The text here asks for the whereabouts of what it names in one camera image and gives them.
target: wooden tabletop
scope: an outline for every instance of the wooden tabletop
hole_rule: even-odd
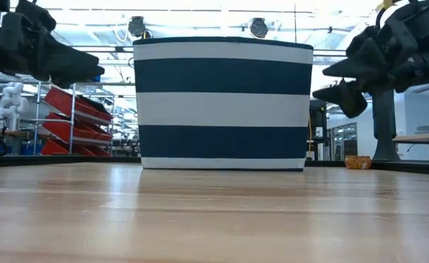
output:
[[[0,168],[0,263],[429,262],[429,175]]]
[[[427,142],[429,143],[429,134],[416,134],[416,135],[406,135],[406,136],[397,136],[393,139],[393,142]]]
[[[50,132],[46,132],[44,129],[42,129],[42,127],[39,128],[39,136],[40,137],[48,137]],[[11,136],[11,137],[18,137],[18,138],[28,138],[31,135],[34,135],[34,131],[24,131],[24,130],[19,130],[19,131],[10,131],[10,130],[6,130],[4,131],[4,135],[6,136]]]

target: metal shelving rack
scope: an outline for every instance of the metal shelving rack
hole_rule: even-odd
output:
[[[39,82],[38,87],[37,87],[36,118],[34,120],[32,120],[35,122],[35,126],[34,126],[34,155],[37,154],[37,140],[38,140],[39,124],[45,123],[45,122],[69,123],[69,125],[70,125],[69,142],[63,141],[59,136],[56,136],[54,133],[52,133],[52,131],[49,131],[53,135],[54,139],[60,140],[63,143],[69,145],[69,149],[68,149],[69,154],[73,153],[73,143],[74,142],[79,142],[81,145],[96,145],[96,146],[109,146],[112,144],[112,141],[108,142],[108,141],[104,141],[104,140],[94,140],[94,139],[81,138],[81,137],[75,137],[74,136],[75,119],[76,119],[77,115],[80,116],[81,118],[88,119],[90,122],[95,123],[97,125],[105,125],[105,126],[107,126],[107,130],[109,130],[110,125],[113,125],[113,119],[111,121],[103,120],[101,118],[97,118],[95,116],[79,112],[75,109],[77,83],[72,85],[72,105],[71,105],[71,114],[69,116],[70,121],[47,119],[47,118],[46,119],[39,119],[40,103],[42,102],[42,100],[41,100],[41,96],[42,96],[41,95],[41,93],[42,93],[41,87],[42,87],[42,83]]]

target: wall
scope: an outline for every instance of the wall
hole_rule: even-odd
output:
[[[406,134],[414,134],[421,125],[429,125],[429,94],[406,94]],[[428,145],[415,145],[408,154],[411,160],[428,161]]]
[[[327,127],[331,129],[350,123],[357,124],[357,153],[361,156],[373,156],[376,149],[376,139],[373,136],[372,105],[369,104],[367,110],[353,119],[342,114],[330,115]]]
[[[406,103],[404,94],[395,94],[395,121],[398,135],[406,134]],[[373,135],[373,108],[369,103],[367,109],[353,119],[345,115],[331,115],[327,121],[329,129],[346,125],[357,124],[357,153],[361,156],[372,156],[376,150],[376,139]],[[406,146],[399,145],[398,154],[401,159],[407,159]]]

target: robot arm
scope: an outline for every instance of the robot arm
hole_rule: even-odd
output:
[[[20,113],[24,113],[28,109],[26,98],[21,97],[24,84],[9,83],[3,88],[3,96],[0,101],[0,129],[5,130],[10,128],[16,130],[18,128]]]
[[[19,0],[10,12],[10,0],[0,0],[0,72],[21,73],[52,80],[61,88],[104,74],[96,56],[68,47],[54,37],[56,21],[36,1]]]
[[[385,0],[376,25],[357,35],[346,50],[348,58],[323,70],[341,81],[313,93],[317,99],[338,104],[353,118],[367,107],[362,93],[379,95],[388,90],[404,92],[408,87],[429,83],[429,0],[410,0],[380,26],[383,12],[397,0]]]

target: striped fabric bin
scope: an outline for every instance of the striped fabric bin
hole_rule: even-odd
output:
[[[305,163],[313,48],[240,37],[134,43],[144,168]]]

